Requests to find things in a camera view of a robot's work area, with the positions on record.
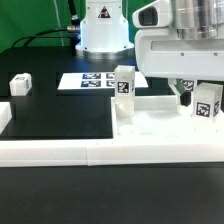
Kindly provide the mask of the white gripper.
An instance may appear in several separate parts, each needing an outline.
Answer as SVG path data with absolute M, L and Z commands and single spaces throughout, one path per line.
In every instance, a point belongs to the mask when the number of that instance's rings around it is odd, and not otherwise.
M 170 78 L 178 104 L 188 107 L 191 79 L 224 81 L 224 26 L 218 27 L 217 37 L 202 40 L 181 40 L 171 28 L 140 29 L 135 54 L 139 71 L 147 77 Z

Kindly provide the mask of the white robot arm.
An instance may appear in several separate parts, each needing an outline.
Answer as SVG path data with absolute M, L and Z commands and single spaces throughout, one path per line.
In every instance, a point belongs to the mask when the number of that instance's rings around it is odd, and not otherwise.
M 133 49 L 146 77 L 224 81 L 224 0 L 153 0 L 132 21 L 134 42 L 122 0 L 86 0 L 76 50 L 100 58 Z

